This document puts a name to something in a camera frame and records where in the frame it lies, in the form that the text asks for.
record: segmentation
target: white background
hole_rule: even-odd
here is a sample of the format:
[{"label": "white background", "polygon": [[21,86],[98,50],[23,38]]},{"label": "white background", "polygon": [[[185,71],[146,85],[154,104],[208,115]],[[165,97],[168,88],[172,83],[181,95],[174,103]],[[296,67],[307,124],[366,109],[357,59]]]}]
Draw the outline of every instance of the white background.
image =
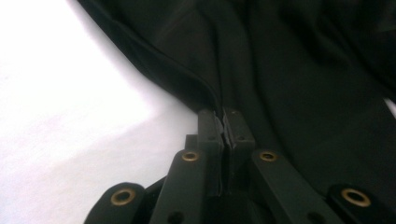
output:
[{"label": "white background", "polygon": [[0,1],[0,223],[82,223],[166,175],[196,122],[77,1]]}]

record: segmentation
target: black fabric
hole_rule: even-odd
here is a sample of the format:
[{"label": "black fabric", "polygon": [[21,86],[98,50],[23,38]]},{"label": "black fabric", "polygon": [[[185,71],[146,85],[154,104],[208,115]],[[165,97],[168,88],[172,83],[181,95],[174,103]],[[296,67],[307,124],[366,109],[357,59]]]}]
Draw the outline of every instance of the black fabric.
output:
[{"label": "black fabric", "polygon": [[396,99],[396,38],[373,25],[391,1],[79,2],[193,110],[240,110],[259,146],[283,151],[322,195],[353,184],[396,212],[396,120],[383,100]]}]

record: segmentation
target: brass grommet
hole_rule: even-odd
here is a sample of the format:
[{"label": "brass grommet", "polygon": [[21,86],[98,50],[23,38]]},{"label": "brass grommet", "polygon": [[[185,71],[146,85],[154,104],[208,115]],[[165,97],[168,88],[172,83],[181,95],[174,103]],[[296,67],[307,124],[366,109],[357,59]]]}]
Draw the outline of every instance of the brass grommet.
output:
[{"label": "brass grommet", "polygon": [[260,158],[263,161],[276,161],[277,155],[274,152],[264,151],[264,152],[260,153]]},{"label": "brass grommet", "polygon": [[134,200],[136,192],[133,189],[119,189],[111,196],[111,203],[122,206]]},{"label": "brass grommet", "polygon": [[367,195],[365,195],[363,192],[356,189],[343,189],[341,191],[341,195],[345,200],[359,207],[368,207],[371,204],[369,197],[367,197]]},{"label": "brass grommet", "polygon": [[196,152],[189,151],[184,153],[181,158],[183,159],[183,161],[196,161],[198,160],[199,155]]}]

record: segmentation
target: dark cloth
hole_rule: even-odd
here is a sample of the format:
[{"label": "dark cloth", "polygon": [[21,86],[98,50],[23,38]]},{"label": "dark cloth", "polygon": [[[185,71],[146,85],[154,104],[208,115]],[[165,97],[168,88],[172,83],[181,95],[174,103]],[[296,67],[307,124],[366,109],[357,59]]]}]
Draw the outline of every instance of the dark cloth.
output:
[{"label": "dark cloth", "polygon": [[354,184],[396,211],[396,120],[383,100],[396,100],[396,38],[375,32],[390,1],[79,2],[194,111],[238,109],[259,147],[282,151],[322,195]]}]

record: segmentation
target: grommet hole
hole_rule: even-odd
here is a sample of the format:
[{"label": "grommet hole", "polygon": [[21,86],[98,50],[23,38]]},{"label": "grommet hole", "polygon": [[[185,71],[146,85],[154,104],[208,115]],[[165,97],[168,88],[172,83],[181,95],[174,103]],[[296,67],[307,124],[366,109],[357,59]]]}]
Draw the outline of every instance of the grommet hole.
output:
[{"label": "grommet hole", "polygon": [[360,207],[368,207],[371,204],[369,197],[363,192],[356,189],[343,189],[341,195],[349,203]]},{"label": "grommet hole", "polygon": [[196,152],[186,152],[182,156],[184,161],[196,161],[199,158],[198,153]]},{"label": "grommet hole", "polygon": [[122,206],[130,203],[135,196],[136,193],[133,189],[120,189],[111,196],[111,203],[116,206]]},{"label": "grommet hole", "polygon": [[168,223],[181,224],[184,221],[184,216],[181,212],[173,212],[168,216]]},{"label": "grommet hole", "polygon": [[306,215],[306,217],[308,218],[308,220],[312,223],[312,224],[324,224],[326,223],[326,219],[324,218],[323,215],[317,213],[317,212],[310,212]]},{"label": "grommet hole", "polygon": [[277,155],[270,151],[264,151],[260,154],[260,158],[263,161],[276,161]]}]

